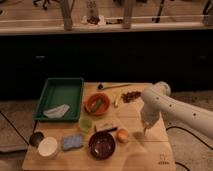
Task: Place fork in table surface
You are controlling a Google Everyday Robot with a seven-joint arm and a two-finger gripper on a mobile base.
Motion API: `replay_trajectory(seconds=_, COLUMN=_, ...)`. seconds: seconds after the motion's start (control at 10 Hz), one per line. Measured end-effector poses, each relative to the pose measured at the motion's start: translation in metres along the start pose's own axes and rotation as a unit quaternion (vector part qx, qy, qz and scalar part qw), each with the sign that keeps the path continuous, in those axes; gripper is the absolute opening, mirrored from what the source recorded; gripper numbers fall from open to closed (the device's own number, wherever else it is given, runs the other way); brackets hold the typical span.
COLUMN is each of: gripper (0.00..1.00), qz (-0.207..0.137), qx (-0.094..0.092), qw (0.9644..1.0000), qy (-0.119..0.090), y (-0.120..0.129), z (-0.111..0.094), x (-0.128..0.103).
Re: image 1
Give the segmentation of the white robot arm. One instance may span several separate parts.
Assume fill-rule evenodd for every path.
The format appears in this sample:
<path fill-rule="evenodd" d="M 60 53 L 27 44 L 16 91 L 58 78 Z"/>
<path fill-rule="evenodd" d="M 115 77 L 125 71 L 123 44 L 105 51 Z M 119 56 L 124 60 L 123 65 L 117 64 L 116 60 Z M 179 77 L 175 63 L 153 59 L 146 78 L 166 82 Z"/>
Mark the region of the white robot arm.
<path fill-rule="evenodd" d="M 171 88 L 166 82 L 155 83 L 141 92 L 144 130 L 152 128 L 159 120 L 160 113 L 165 112 L 213 139 L 213 111 L 175 100 L 170 94 Z"/>

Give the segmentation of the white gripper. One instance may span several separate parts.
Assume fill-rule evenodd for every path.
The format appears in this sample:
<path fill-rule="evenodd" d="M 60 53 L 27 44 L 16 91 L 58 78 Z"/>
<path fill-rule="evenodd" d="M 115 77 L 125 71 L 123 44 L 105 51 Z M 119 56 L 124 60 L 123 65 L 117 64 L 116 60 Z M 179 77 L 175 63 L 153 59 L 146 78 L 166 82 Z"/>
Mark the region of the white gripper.
<path fill-rule="evenodd" d="M 145 104 L 141 109 L 141 122 L 145 129 L 152 128 L 160 118 L 160 111 Z"/>

